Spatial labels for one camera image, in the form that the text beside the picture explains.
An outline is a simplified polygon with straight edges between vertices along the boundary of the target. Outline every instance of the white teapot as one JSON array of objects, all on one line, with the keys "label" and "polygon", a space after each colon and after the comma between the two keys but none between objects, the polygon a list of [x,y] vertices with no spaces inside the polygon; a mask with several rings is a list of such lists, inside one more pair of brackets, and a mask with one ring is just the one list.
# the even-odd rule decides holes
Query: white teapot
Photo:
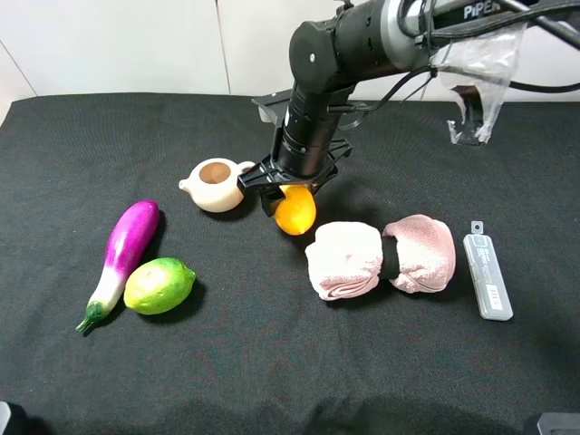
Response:
[{"label": "white teapot", "polygon": [[179,188],[189,193],[199,208],[211,213],[229,211],[242,202],[237,176],[254,167],[251,161],[236,164],[228,159],[208,159],[199,163]]}]

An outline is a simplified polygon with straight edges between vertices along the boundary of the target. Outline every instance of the plastic bag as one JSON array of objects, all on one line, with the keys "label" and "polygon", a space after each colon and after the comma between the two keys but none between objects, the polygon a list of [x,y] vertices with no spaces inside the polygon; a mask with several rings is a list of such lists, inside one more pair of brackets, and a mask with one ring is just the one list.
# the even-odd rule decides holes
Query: plastic bag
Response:
[{"label": "plastic bag", "polygon": [[447,121],[451,142],[488,142],[517,69],[526,28],[527,24],[514,24],[451,43],[431,60],[440,70],[443,85],[454,91],[461,110],[461,128],[456,127],[455,121]]}]

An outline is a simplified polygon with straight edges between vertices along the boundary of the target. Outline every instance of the eggplant stem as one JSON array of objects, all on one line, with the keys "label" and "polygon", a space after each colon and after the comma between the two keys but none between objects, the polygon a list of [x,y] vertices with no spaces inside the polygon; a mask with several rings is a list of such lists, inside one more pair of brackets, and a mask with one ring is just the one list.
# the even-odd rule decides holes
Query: eggplant stem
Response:
[{"label": "eggplant stem", "polygon": [[84,319],[82,319],[82,322],[76,327],[76,331],[84,334],[89,330],[89,328],[91,328],[91,326],[101,321],[106,316],[107,313],[104,313],[100,302],[91,302],[87,305]]}]

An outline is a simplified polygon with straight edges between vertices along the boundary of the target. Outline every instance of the rolled towel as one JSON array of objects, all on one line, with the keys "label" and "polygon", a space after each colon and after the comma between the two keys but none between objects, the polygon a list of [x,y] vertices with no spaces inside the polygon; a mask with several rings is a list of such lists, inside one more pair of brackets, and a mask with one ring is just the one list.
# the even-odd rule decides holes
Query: rolled towel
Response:
[{"label": "rolled towel", "polygon": [[455,245],[443,222],[423,215],[387,225],[384,237],[396,237],[400,274],[391,283],[407,293],[443,290],[455,272]]},{"label": "rolled towel", "polygon": [[382,241],[376,228],[361,222],[323,225],[305,253],[310,281],[325,301],[363,295],[379,284]]}]

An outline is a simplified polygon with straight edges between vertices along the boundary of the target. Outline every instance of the black tablecloth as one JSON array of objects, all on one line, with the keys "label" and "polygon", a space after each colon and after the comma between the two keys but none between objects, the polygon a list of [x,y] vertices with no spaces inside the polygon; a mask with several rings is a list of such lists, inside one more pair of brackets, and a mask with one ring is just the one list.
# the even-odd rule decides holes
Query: black tablecloth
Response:
[{"label": "black tablecloth", "polygon": [[[516,434],[580,410],[580,105],[505,104],[488,146],[451,145],[453,103],[388,104],[348,134],[316,225],[423,213],[455,237],[448,289],[388,282],[325,303],[304,248],[256,200],[208,215],[178,189],[200,161],[260,160],[273,129],[248,98],[45,97],[0,130],[0,400],[55,434]],[[144,260],[198,273],[158,316],[122,302],[74,331],[107,238],[133,202],[163,219]],[[483,220],[514,318],[479,316],[461,243]]]}]

